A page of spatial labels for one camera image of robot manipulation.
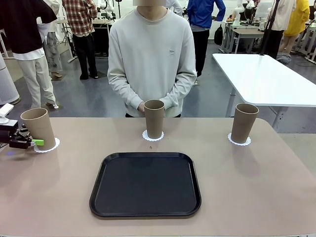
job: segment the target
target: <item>white pants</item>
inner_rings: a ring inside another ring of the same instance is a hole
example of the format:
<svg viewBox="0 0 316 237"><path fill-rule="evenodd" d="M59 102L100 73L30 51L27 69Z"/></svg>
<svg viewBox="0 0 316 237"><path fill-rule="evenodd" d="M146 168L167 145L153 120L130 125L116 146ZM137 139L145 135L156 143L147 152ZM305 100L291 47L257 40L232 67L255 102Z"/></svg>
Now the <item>white pants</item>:
<svg viewBox="0 0 316 237"><path fill-rule="evenodd" d="M40 108L40 88L50 104L56 104L45 55L35 60L17 60L32 96L32 107Z"/></svg>

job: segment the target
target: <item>plaid shirt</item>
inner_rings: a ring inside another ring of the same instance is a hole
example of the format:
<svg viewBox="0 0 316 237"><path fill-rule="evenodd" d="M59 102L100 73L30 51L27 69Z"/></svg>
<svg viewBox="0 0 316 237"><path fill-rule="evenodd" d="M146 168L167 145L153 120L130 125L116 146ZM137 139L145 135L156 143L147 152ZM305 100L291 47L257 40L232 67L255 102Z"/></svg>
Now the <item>plaid shirt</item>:
<svg viewBox="0 0 316 237"><path fill-rule="evenodd" d="M73 34L83 36L94 31L92 20L98 10L93 0L62 0Z"/></svg>

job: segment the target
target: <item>paper cup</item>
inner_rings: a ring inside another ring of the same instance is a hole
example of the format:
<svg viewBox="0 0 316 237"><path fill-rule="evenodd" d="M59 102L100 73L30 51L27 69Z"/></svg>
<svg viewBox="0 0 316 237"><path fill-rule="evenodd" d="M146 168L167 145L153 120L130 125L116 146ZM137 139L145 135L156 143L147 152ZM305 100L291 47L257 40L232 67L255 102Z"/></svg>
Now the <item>paper cup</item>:
<svg viewBox="0 0 316 237"><path fill-rule="evenodd" d="M259 109L254 105L238 104L236 105L235 118L232 129L231 139L239 144L247 141L249 133L255 122Z"/></svg>
<svg viewBox="0 0 316 237"><path fill-rule="evenodd" d="M164 103L160 100L145 102L145 118L149 138L157 139L162 135Z"/></svg>
<svg viewBox="0 0 316 237"><path fill-rule="evenodd" d="M44 140L44 146L38 146L39 150L47 151L56 145L55 136L46 109L35 108L27 110L21 114L21 119L33 139Z"/></svg>

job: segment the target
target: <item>person in plaid shirt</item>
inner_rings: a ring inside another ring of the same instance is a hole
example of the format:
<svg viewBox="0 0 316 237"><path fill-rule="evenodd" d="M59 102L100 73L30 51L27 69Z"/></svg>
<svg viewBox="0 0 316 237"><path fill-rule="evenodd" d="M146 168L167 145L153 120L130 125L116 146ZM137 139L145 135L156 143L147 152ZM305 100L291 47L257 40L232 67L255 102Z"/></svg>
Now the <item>person in plaid shirt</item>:
<svg viewBox="0 0 316 237"><path fill-rule="evenodd" d="M98 10L93 0L62 0L68 23L73 32L76 53L80 62L80 80L99 78L95 65L95 46L92 37L94 28L92 19L97 17Z"/></svg>

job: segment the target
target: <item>blue jacket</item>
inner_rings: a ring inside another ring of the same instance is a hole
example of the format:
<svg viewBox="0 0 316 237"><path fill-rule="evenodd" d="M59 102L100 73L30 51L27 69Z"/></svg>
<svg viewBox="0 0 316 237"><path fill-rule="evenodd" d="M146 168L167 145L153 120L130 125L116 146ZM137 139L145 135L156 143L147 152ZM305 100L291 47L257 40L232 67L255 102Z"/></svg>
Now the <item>blue jacket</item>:
<svg viewBox="0 0 316 237"><path fill-rule="evenodd" d="M219 9L217 21L222 21L226 11L223 0L189 0L188 17L190 25L211 28L214 2Z"/></svg>

